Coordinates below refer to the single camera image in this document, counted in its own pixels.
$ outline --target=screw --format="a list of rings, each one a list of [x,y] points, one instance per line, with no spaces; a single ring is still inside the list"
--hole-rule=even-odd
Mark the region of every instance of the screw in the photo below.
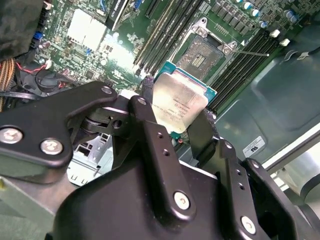
[[[112,94],[112,91],[111,91],[110,88],[107,87],[107,86],[104,86],[103,88],[101,88],[101,90],[102,90],[103,92],[105,92],[106,94]]]
[[[147,102],[146,102],[146,100],[144,100],[143,98],[138,98],[138,102],[139,103],[141,103],[141,104],[143,104],[143,105],[147,105]]]
[[[247,216],[241,217],[241,223],[248,233],[252,235],[256,234],[256,227],[250,218],[248,218]]]
[[[225,145],[228,149],[232,149],[232,146],[230,145],[230,143],[228,143],[227,141],[225,142]]]
[[[58,140],[54,140],[54,139],[44,140],[41,143],[40,148],[41,148],[42,152],[44,152],[45,154],[48,154],[48,155],[58,155],[64,149],[61,142],[59,142]]]
[[[190,201],[184,193],[177,191],[174,193],[173,198],[180,209],[187,210],[190,207]]]
[[[3,128],[0,130],[0,142],[5,144],[16,144],[23,138],[21,131],[15,128]]]
[[[230,51],[230,49],[229,48],[225,48],[225,49],[223,49],[223,53],[224,54],[229,54],[231,51]]]
[[[258,163],[256,163],[255,161],[252,161],[252,164],[253,164],[253,166],[254,166],[256,169],[258,169],[258,168],[259,168]]]

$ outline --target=sticker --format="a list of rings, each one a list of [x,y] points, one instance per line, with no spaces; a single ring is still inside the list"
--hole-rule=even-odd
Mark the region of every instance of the sticker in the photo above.
[[[249,158],[252,154],[254,154],[256,151],[262,148],[265,144],[266,143],[262,139],[262,137],[258,136],[255,140],[253,140],[253,142],[246,146],[245,149],[242,150],[242,152],[246,158]]]

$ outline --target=cable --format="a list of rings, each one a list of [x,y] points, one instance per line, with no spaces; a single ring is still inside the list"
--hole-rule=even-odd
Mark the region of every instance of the cable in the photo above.
[[[0,91],[7,91],[11,88],[15,76],[15,60],[13,58],[8,59],[0,63]],[[0,112],[4,108],[4,98],[0,97]]]
[[[16,91],[0,91],[0,97],[10,97],[18,99],[28,99],[28,100],[39,100],[40,96],[31,93],[25,92],[16,92]]]
[[[40,72],[41,70],[43,70],[47,65],[42,65],[41,67],[39,68],[36,68],[34,70],[27,70],[27,69],[24,69],[23,67],[21,67],[21,65],[19,63],[16,63],[16,65],[18,66],[18,68],[23,71],[23,72],[26,72],[28,74],[33,74],[35,72]]]

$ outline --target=wire bundle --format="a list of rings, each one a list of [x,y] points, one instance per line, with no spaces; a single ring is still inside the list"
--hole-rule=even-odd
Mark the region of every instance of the wire bundle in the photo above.
[[[15,76],[16,61],[11,58],[0,64],[0,91],[7,91],[11,88]],[[0,112],[4,108],[4,97],[0,97]]]

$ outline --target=capacitor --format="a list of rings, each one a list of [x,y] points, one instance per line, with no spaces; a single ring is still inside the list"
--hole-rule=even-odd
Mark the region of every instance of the capacitor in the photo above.
[[[252,3],[251,2],[245,2],[244,4],[243,4],[243,9],[244,10],[249,10],[249,9],[251,9],[252,8]]]
[[[258,17],[259,16],[260,11],[258,9],[253,9],[251,11],[251,16],[252,17]]]
[[[42,49],[47,49],[47,48],[49,48],[49,47],[51,46],[51,42],[45,41],[45,42],[42,43],[40,46],[41,46]]]
[[[101,64],[102,66],[107,65],[107,60],[106,60],[106,59],[102,59],[102,60],[100,61],[100,64]]]
[[[290,18],[290,22],[292,22],[293,24],[295,24],[297,21],[298,21],[298,18],[294,15]]]
[[[285,11],[283,12],[283,14],[284,14],[284,16],[285,16],[287,19],[290,19],[290,18],[292,18],[292,17],[294,16],[294,12],[291,11],[291,10],[285,10]]]
[[[268,23],[265,22],[265,21],[260,21],[260,22],[259,22],[259,26],[260,26],[260,28],[262,28],[262,29],[266,29],[266,28],[268,27]]]

